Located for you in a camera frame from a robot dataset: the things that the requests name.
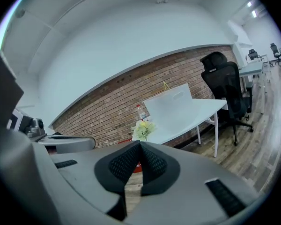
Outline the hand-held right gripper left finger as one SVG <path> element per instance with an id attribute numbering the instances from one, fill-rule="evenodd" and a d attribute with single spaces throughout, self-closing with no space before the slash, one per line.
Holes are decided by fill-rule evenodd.
<path id="1" fill-rule="evenodd" d="M 82 198 L 100 212 L 106 214 L 116 205 L 120 197 L 116 193 L 105 190 L 97 181 L 94 174 L 95 164 L 101 158 L 130 143 L 131 142 L 124 142 L 109 147 L 78 153 L 53 154 L 50 155 L 50 157 L 54 163 L 68 160 L 77 162 L 74 165 L 59 168 L 58 171 Z"/>

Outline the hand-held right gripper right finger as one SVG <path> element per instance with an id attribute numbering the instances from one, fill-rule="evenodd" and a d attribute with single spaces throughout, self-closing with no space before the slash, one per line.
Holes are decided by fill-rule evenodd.
<path id="1" fill-rule="evenodd" d="M 234 223 L 258 193 L 208 158 L 145 142 L 165 155 L 165 173 L 151 182 L 158 194 L 143 195 L 127 216 L 130 225 L 216 225 Z"/>

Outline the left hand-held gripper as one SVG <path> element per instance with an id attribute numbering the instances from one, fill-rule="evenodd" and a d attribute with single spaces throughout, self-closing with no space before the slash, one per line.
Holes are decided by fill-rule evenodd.
<path id="1" fill-rule="evenodd" d="M 30 139 L 38 139 L 48 152 L 57 154 L 83 152 L 95 147 L 95 139 L 89 136 L 76 135 L 46 135 L 41 119 L 32 118 L 21 110 L 15 108 L 8 121 L 8 129 L 13 129 L 27 135 Z"/>

